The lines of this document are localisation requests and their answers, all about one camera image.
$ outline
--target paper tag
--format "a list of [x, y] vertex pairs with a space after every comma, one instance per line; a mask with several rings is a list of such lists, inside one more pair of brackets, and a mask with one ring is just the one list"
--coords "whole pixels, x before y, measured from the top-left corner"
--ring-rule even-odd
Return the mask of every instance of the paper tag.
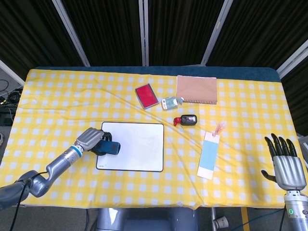
[[213, 134], [211, 132], [205, 133], [197, 176], [209, 180], [213, 178], [218, 144], [219, 135], [213, 137]]

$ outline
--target notebook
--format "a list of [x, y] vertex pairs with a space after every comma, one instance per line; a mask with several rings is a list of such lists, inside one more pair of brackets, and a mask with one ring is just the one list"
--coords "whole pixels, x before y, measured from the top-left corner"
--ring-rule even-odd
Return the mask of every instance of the notebook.
[[188, 103], [217, 104], [217, 79], [177, 76], [177, 97]]

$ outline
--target metal robot arm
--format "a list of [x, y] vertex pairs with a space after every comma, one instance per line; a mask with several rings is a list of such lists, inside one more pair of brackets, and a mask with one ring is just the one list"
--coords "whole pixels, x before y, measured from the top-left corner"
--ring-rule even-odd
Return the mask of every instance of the metal robot arm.
[[266, 179], [276, 182], [286, 190], [284, 202], [293, 230], [308, 231], [308, 198], [300, 192], [307, 185], [302, 163], [289, 139], [285, 141], [273, 133], [271, 136], [274, 145], [268, 137], [265, 137], [265, 140], [273, 160], [275, 176], [264, 170], [261, 173]]
[[46, 166], [49, 174], [47, 179], [39, 175], [37, 171], [31, 170], [23, 174], [15, 183], [0, 188], [0, 210], [17, 204], [24, 187], [22, 201], [28, 197], [29, 193], [35, 197], [44, 195], [54, 181], [75, 163], [84, 151], [91, 150], [103, 136], [102, 130], [87, 129], [76, 139], [74, 145]]

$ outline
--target black curtain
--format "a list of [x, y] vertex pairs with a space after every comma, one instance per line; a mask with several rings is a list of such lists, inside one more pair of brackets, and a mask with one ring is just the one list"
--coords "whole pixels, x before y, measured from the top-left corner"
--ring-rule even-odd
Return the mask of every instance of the black curtain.
[[0, 1], [0, 59], [22, 79], [36, 66], [81, 66], [51, 0]]
[[297, 133], [308, 135], [308, 57], [282, 78]]
[[308, 1], [234, 0], [208, 66], [277, 69], [308, 39]]
[[200, 64], [223, 0], [149, 0], [150, 65]]
[[138, 66], [138, 0], [62, 0], [91, 66]]

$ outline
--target notebook spiral binding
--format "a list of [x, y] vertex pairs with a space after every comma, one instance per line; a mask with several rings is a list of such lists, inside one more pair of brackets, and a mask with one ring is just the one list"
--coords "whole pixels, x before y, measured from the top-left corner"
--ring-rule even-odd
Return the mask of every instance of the notebook spiral binding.
[[204, 101], [204, 100], [184, 100], [185, 103], [204, 103], [204, 104], [217, 104], [215, 101]]

